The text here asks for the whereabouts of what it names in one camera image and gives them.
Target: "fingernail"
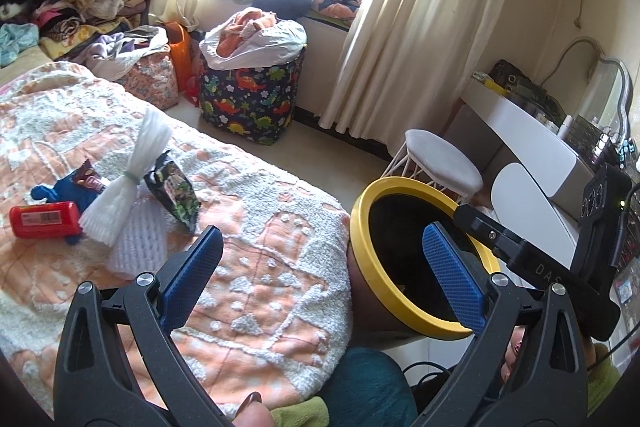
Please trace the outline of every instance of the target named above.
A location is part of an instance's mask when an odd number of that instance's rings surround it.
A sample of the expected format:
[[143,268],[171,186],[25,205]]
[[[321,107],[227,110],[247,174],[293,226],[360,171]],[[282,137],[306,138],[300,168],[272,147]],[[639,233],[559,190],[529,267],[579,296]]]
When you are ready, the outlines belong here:
[[249,396],[247,396],[244,399],[244,402],[240,404],[240,407],[238,407],[238,411],[236,411],[236,417],[238,417],[240,413],[244,409],[246,409],[249,406],[249,404],[252,404],[253,402],[262,403],[262,396],[257,391],[253,391]]

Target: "tile floor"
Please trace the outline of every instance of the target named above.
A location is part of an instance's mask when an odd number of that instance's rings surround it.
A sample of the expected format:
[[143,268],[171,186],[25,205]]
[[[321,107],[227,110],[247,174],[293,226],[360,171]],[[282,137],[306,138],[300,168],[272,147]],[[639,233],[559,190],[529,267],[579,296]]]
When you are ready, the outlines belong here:
[[[183,98],[166,113],[322,188],[347,211],[351,211],[356,198],[386,167],[385,161],[295,121],[274,145],[264,146],[206,123],[200,117],[200,110]],[[421,339],[387,352],[402,368],[422,360],[450,367],[458,362],[468,342],[468,339],[456,342]],[[407,373],[407,378],[413,384],[428,372],[427,368],[416,367]]]

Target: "metal bolt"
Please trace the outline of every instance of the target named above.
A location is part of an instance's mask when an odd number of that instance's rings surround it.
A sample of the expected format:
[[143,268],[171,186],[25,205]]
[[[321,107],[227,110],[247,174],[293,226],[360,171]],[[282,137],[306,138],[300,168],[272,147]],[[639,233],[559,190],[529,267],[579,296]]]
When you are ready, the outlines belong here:
[[551,291],[556,295],[564,295],[566,293],[566,288],[561,285],[561,283],[556,282],[551,285]]
[[91,291],[91,288],[93,287],[94,287],[93,284],[91,284],[89,281],[85,281],[78,286],[78,293],[81,293],[84,295],[85,293],[89,293]]
[[492,282],[496,286],[507,286],[509,284],[509,278],[504,273],[494,273],[491,276]]
[[154,275],[152,273],[141,273],[136,279],[138,286],[149,286],[154,281]]

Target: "stool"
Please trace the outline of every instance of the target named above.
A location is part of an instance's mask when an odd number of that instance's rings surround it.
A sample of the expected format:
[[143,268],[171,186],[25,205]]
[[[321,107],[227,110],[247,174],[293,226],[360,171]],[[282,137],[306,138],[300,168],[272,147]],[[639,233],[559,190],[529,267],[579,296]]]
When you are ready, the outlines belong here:
[[415,168],[410,178],[424,172],[431,178],[428,185],[438,190],[452,190],[459,195],[458,203],[465,202],[482,188],[482,176],[476,166],[440,136],[420,129],[410,129],[404,133],[404,140],[381,178],[392,176],[402,166],[402,176],[406,176],[410,160],[413,160]]

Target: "wavy mirror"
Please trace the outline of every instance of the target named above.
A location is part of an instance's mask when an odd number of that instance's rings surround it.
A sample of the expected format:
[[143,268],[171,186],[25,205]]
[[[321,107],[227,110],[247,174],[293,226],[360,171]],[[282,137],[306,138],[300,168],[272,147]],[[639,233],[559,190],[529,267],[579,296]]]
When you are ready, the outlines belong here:
[[594,39],[572,41],[541,86],[567,114],[599,127],[614,144],[629,138],[631,77],[624,62],[605,55]]

